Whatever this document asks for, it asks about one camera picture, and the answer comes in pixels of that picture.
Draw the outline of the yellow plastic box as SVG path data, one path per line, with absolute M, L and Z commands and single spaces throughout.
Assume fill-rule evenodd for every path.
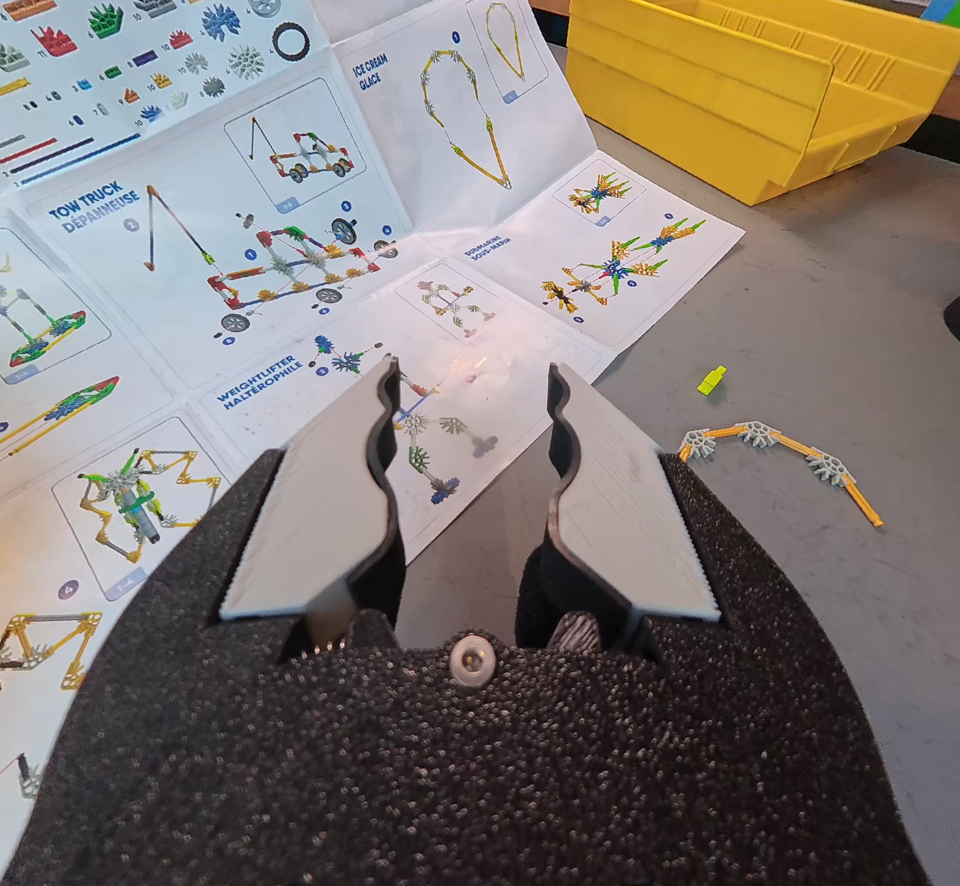
M 957 28 L 844 0 L 570 0 L 583 112 L 754 206 L 900 145 Z

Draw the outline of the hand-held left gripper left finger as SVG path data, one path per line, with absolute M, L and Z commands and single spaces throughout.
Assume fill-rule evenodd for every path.
M 405 579 L 398 501 L 397 357 L 385 357 L 289 441 L 220 607 L 223 620 L 299 616 L 312 643 L 377 611 L 391 636 Z

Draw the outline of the white building instruction sheet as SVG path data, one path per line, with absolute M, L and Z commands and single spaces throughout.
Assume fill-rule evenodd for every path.
M 742 232 L 524 0 L 2 0 L 2 862 L 127 604 L 387 354 L 411 563 Z

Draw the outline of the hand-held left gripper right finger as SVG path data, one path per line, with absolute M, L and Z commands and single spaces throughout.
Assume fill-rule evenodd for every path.
M 549 367 L 546 597 L 587 612 L 604 645 L 628 647 L 642 619 L 720 621 L 698 542 L 661 448 L 571 366 Z

